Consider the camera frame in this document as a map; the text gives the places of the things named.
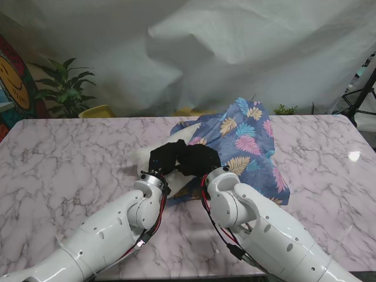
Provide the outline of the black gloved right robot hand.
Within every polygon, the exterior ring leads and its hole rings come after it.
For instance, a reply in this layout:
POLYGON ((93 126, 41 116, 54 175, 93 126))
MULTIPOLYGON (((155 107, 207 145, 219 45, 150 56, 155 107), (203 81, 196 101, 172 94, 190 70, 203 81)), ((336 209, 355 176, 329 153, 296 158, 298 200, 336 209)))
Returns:
POLYGON ((221 166, 218 152, 203 144, 186 146, 176 160, 176 169, 185 176, 203 177, 221 166))

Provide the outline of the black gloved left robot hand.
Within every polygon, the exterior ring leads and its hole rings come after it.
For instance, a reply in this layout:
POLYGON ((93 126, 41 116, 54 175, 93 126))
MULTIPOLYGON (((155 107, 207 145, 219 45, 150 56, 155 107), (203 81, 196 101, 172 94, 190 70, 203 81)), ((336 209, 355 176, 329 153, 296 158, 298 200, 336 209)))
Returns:
POLYGON ((166 143, 150 152, 148 169, 162 175, 168 175, 175 169, 179 152, 186 147, 184 140, 166 143))

